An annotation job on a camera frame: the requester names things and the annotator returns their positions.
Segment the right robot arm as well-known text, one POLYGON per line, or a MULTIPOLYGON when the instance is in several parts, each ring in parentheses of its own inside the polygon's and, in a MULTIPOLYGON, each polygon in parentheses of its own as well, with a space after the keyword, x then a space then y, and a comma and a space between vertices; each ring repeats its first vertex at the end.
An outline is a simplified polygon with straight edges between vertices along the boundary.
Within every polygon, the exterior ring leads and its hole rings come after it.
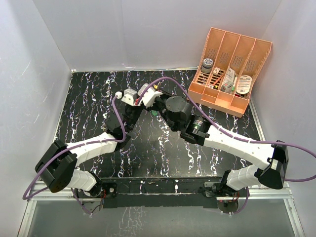
POLYGON ((157 110, 172 131, 179 131, 185 141, 216 148, 251 163, 246 168, 225 171, 221 181, 206 187, 214 195, 232 196, 242 188, 264 185, 271 189, 283 188, 288 163, 286 146, 256 144, 253 140, 226 129, 219 130, 205 118, 191 112, 192 104, 181 96, 172 96, 149 89, 143 103, 157 110))

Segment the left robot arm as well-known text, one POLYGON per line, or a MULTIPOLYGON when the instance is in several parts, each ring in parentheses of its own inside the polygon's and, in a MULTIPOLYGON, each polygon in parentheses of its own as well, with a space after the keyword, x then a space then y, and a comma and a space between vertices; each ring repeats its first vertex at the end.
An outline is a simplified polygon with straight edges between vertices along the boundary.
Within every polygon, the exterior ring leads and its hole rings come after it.
POLYGON ((39 176, 52 193, 67 187, 81 189, 90 197, 97 197, 102 191, 102 181, 93 172, 79 170, 77 167, 89 159, 122 149, 130 140, 129 133, 144 108, 143 105, 125 105, 120 115, 126 133, 125 140, 119 119, 112 113, 106 123, 107 130, 101 135, 76 143, 65 144, 61 140, 52 143, 36 164, 35 172, 39 174, 45 167, 39 176))

